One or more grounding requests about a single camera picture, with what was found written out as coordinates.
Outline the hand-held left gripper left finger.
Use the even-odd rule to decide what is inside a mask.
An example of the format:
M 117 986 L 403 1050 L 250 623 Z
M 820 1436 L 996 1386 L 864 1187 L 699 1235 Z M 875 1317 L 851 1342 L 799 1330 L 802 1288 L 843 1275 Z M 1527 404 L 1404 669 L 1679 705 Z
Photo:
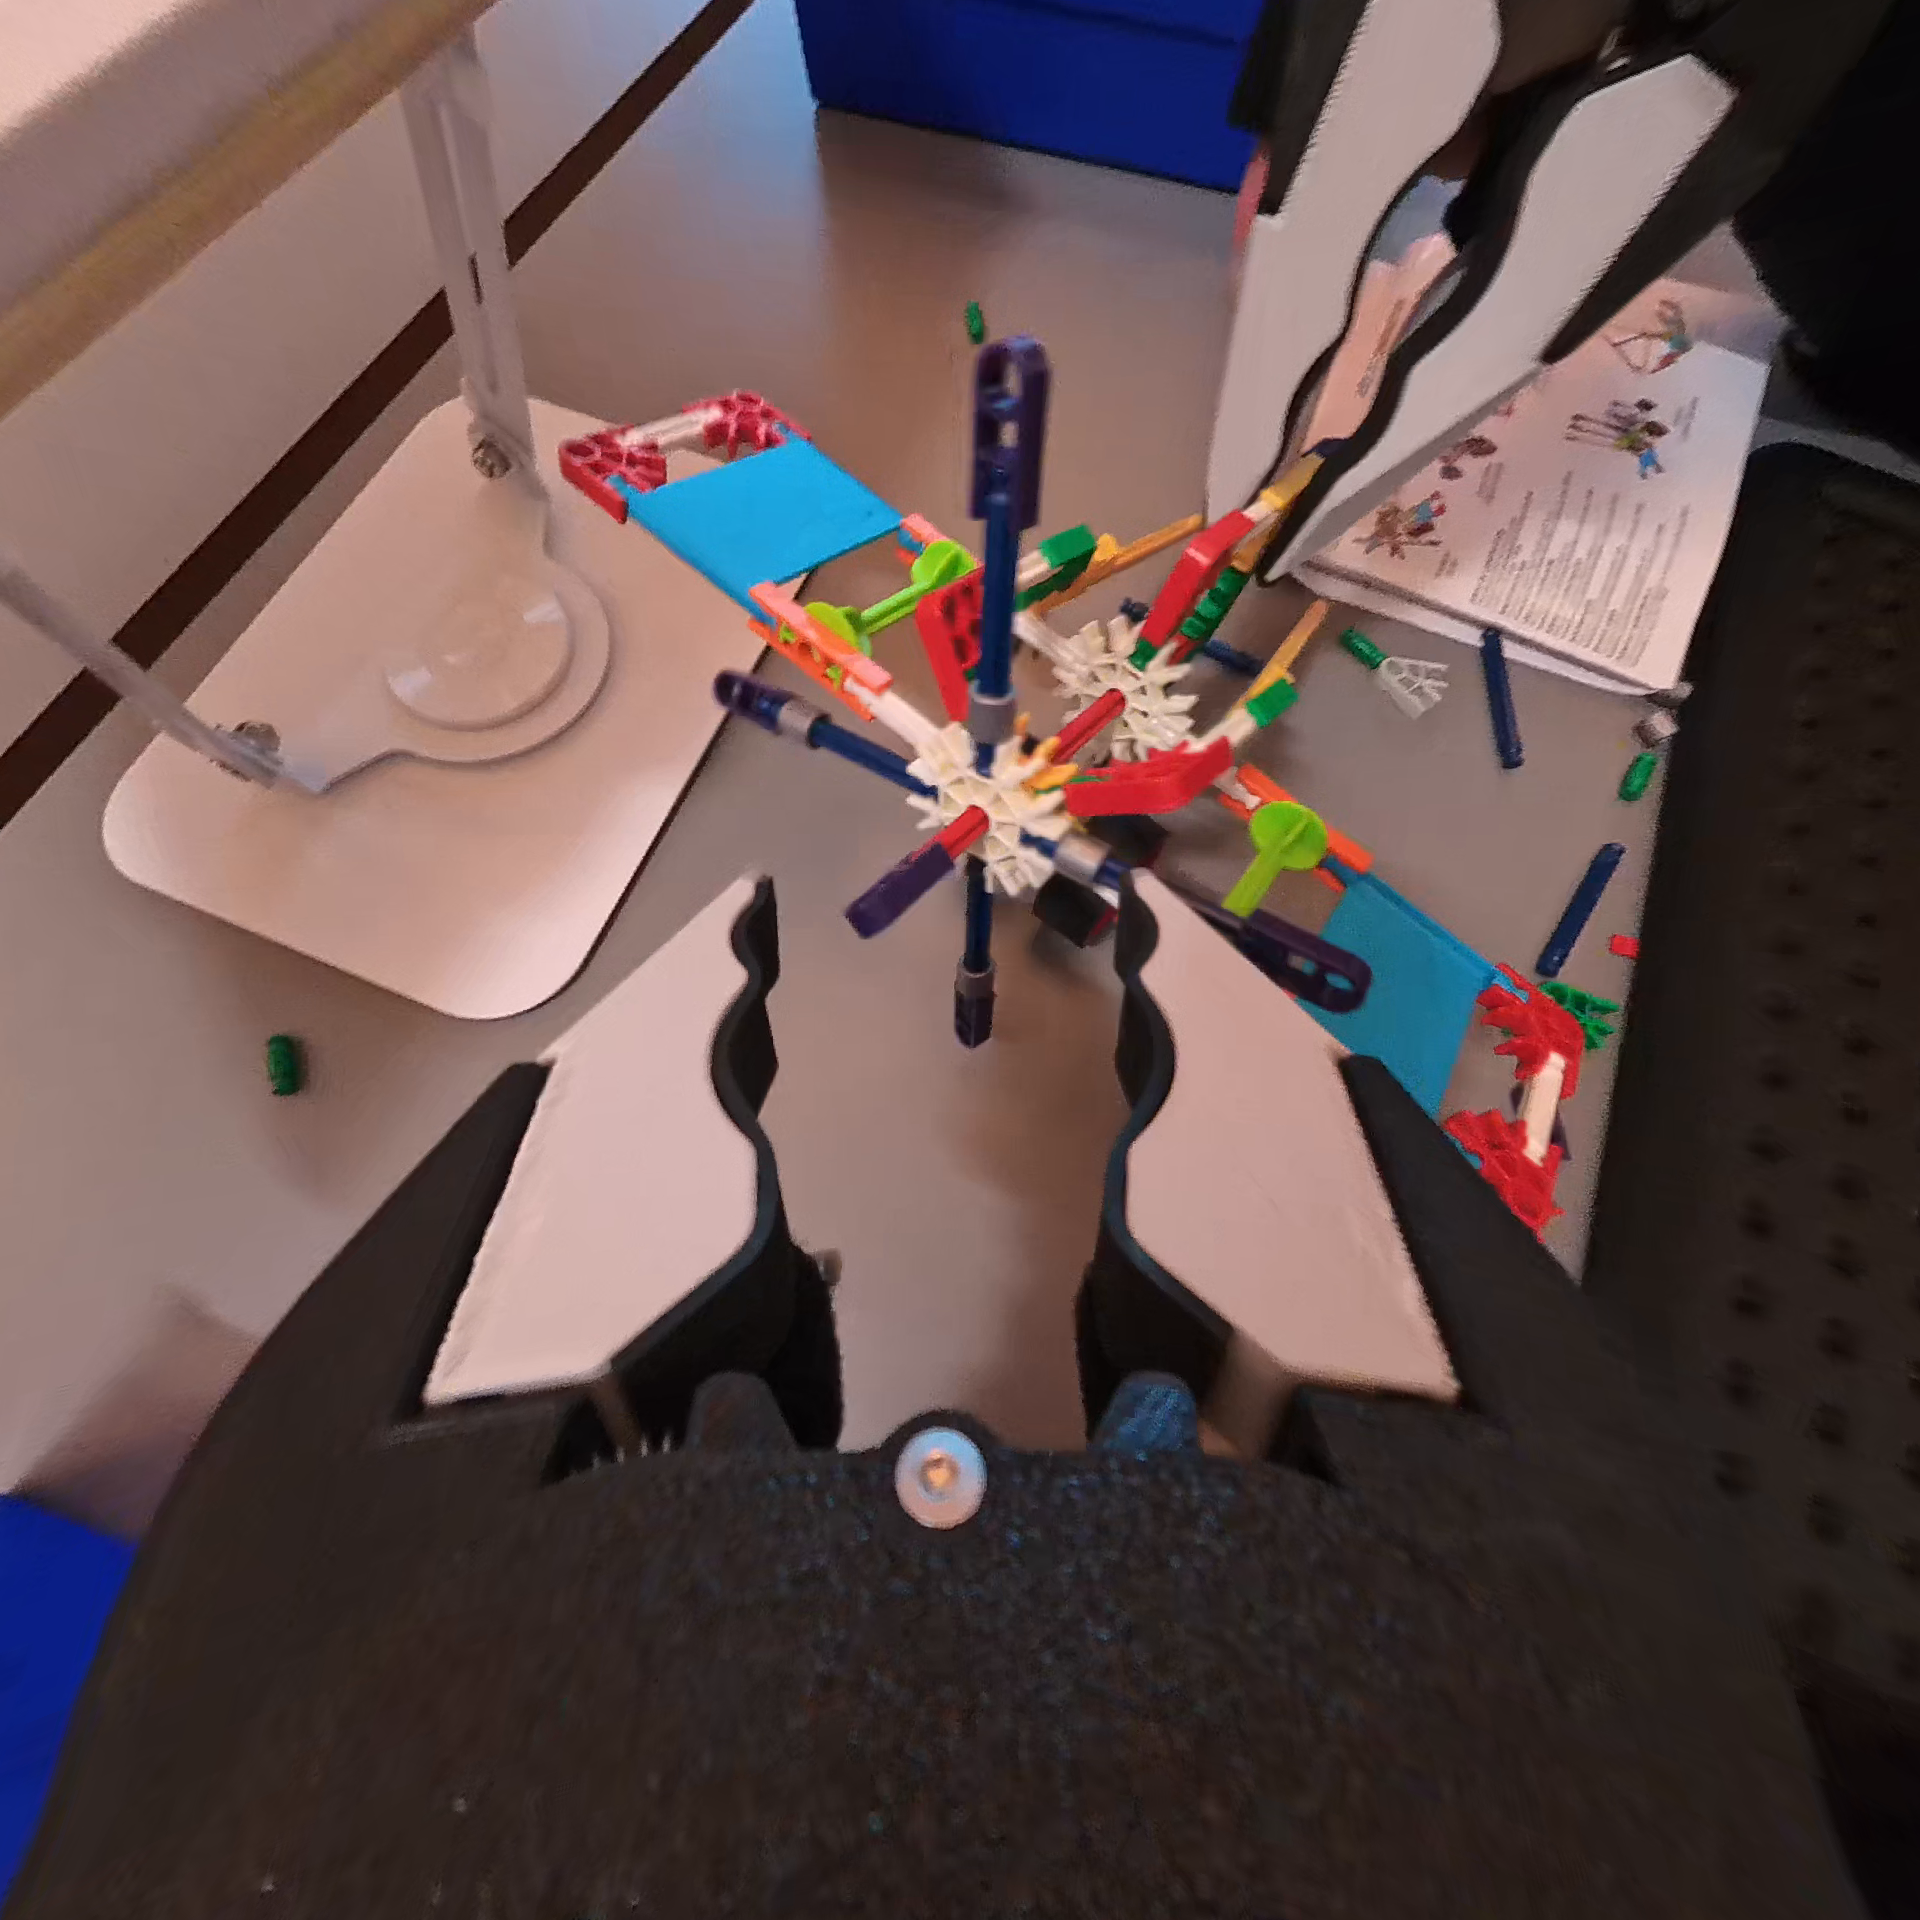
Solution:
M 737 877 L 539 1053 L 423 1407 L 605 1380 L 770 1253 L 780 973 L 774 883 Z

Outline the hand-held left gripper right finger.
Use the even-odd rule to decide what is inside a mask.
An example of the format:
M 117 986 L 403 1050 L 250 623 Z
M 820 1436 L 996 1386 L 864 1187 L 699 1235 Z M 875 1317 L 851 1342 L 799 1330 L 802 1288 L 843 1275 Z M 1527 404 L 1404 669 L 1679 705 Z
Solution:
M 1451 1407 L 1459 1379 L 1312 1015 L 1161 877 L 1122 888 L 1100 1255 L 1202 1398 L 1221 1368 Z

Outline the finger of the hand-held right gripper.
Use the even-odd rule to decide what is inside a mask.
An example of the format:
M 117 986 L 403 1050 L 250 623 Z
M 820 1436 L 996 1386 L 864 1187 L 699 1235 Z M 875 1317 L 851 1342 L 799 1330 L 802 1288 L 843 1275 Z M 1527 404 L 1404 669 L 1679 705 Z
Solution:
M 1260 492 L 1312 415 L 1392 206 L 1467 122 L 1496 2 L 1269 2 L 1235 108 L 1265 152 L 1239 261 L 1206 474 L 1210 515 Z
M 1472 185 L 1477 225 L 1379 371 L 1363 420 L 1327 453 L 1260 566 L 1271 584 L 1386 500 L 1560 356 L 1737 89 L 1690 52 L 1646 52 L 1550 85 Z

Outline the colourful toy rod airplane model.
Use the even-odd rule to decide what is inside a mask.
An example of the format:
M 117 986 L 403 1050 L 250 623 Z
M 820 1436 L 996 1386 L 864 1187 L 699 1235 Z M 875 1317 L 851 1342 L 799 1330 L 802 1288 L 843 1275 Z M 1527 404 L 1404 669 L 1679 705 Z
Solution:
M 594 429 L 562 444 L 558 469 L 737 602 L 760 643 L 851 719 L 743 671 L 715 678 L 725 709 L 866 767 L 919 812 L 923 840 L 848 922 L 877 938 L 948 877 L 965 881 L 960 1046 L 983 1046 L 996 1023 L 996 900 L 1025 900 L 1092 947 L 1117 922 L 1122 881 L 1159 855 L 1161 822 L 1217 797 L 1253 852 L 1221 900 L 1185 900 L 1428 1115 L 1470 1022 L 1488 1027 L 1514 1070 L 1507 1108 L 1455 1112 L 1441 1127 L 1510 1213 L 1546 1232 L 1569 1166 L 1562 1108 L 1593 1053 L 1576 1023 L 1535 971 L 1484 961 L 1254 767 L 1247 748 L 1262 729 L 1239 700 L 1198 729 L 1184 691 L 1334 444 L 1311 447 L 1185 544 L 1040 601 L 1036 590 L 1073 579 L 1097 539 L 1077 525 L 1022 554 L 1040 524 L 1045 397 L 1036 339 L 981 349 L 972 515 L 985 555 L 892 509 L 758 394 L 714 397 L 649 429 Z

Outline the person's right forearm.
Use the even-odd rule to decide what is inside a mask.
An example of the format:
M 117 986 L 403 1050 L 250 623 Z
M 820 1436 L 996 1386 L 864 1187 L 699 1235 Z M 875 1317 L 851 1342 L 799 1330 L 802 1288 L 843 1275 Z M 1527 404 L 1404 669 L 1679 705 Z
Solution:
M 1859 412 L 1917 412 L 1917 7 L 1737 221 L 1802 365 Z

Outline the white instruction booklet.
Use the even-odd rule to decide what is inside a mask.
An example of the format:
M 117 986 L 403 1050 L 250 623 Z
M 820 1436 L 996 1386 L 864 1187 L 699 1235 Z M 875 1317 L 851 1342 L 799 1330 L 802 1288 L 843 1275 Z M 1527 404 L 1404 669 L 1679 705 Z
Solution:
M 1316 595 L 1615 691 L 1681 679 L 1782 326 L 1656 280 L 1290 566 Z

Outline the blue plastic bin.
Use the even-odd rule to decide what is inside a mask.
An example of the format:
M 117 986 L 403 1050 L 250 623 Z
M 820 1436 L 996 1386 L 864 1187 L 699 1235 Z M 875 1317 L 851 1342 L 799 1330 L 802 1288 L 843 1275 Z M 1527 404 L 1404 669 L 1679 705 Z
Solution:
M 795 2 L 825 110 L 1232 191 L 1260 2 Z

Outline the white stand with wooden board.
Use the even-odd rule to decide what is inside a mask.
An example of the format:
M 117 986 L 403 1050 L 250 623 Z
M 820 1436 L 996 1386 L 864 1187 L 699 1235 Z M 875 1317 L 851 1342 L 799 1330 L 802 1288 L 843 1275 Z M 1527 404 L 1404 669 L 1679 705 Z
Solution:
M 451 195 L 490 133 L 483 305 L 517 319 L 527 408 L 469 408 L 512 370 L 505 321 L 451 341 L 455 397 L 351 429 L 308 554 L 216 646 L 140 674 L 203 726 L 275 729 L 324 790 L 238 782 L 143 707 L 111 786 L 111 866 L 253 938 L 461 1022 L 562 994 L 708 763 L 743 612 L 558 469 L 589 429 L 668 418 L 780 375 L 725 371 L 732 264 L 638 254 L 539 280 L 507 238 L 523 133 L 512 60 L 583 2 L 5 2 L 4 566 L 136 656 L 120 575 L 241 460 L 243 404 L 455 264 Z

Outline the tan connector with green rod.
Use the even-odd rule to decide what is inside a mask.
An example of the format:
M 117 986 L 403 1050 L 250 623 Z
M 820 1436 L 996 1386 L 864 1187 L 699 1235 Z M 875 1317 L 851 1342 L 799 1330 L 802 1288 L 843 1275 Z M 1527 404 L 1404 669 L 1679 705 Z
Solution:
M 1448 693 L 1448 665 L 1437 660 L 1411 660 L 1400 656 L 1386 656 L 1371 636 L 1356 627 L 1345 627 L 1337 639 L 1341 650 L 1355 658 L 1382 693 L 1405 712 L 1405 719 L 1426 719 L 1437 709 Z

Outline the blue bin with square tag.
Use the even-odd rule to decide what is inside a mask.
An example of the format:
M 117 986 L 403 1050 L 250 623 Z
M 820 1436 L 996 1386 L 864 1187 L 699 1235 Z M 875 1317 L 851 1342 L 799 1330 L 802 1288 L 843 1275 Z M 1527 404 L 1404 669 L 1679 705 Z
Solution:
M 4 1497 L 4 1891 L 56 1775 L 62 1742 L 136 1547 Z

